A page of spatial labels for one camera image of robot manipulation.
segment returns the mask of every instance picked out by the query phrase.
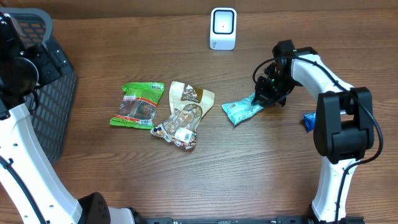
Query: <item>light blue package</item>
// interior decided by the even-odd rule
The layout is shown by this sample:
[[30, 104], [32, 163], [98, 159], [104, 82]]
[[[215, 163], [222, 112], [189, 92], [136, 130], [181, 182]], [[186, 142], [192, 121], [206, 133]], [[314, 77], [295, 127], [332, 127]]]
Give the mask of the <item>light blue package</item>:
[[234, 123], [234, 126], [244, 121], [245, 119], [253, 117], [263, 107], [260, 105], [252, 106], [251, 102], [254, 99], [254, 93], [249, 97], [233, 102], [223, 104], [223, 109], [228, 115], [228, 118]]

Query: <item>green and red package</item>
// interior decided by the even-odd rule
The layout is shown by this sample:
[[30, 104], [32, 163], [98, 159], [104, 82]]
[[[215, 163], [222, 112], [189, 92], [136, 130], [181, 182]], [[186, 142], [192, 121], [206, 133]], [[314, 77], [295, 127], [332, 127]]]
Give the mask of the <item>green and red package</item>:
[[127, 83], [126, 94], [110, 125], [141, 129], [154, 128], [157, 103], [164, 91], [163, 83]]

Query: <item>wooden tabletop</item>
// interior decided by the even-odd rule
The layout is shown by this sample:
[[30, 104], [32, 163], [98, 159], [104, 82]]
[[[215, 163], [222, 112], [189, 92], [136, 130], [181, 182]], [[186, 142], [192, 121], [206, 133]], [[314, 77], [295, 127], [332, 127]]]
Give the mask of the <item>wooden tabletop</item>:
[[[371, 90], [385, 148], [356, 169], [346, 209], [367, 223], [398, 223], [398, 9], [239, 14], [233, 51], [209, 49], [209, 24], [209, 16], [54, 21], [53, 34], [79, 77], [65, 152], [55, 166], [72, 195], [98, 191], [109, 206], [134, 207], [145, 217], [305, 215], [321, 161], [301, 124], [316, 108], [307, 90], [295, 88], [285, 107], [235, 128], [221, 108], [249, 96], [253, 70], [278, 41], [292, 39], [317, 50], [346, 82]], [[193, 152], [148, 130], [109, 125], [129, 82], [165, 83], [155, 124], [163, 122], [174, 80], [215, 93]], [[20, 220], [2, 189], [0, 223]]]

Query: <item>brown wall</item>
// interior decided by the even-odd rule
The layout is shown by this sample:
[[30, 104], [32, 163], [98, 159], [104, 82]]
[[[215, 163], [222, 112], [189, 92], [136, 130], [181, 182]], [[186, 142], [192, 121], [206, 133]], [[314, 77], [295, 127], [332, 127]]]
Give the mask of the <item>brown wall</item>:
[[240, 12], [397, 8], [396, 0], [0, 0], [37, 7], [54, 19], [209, 14], [215, 7]]

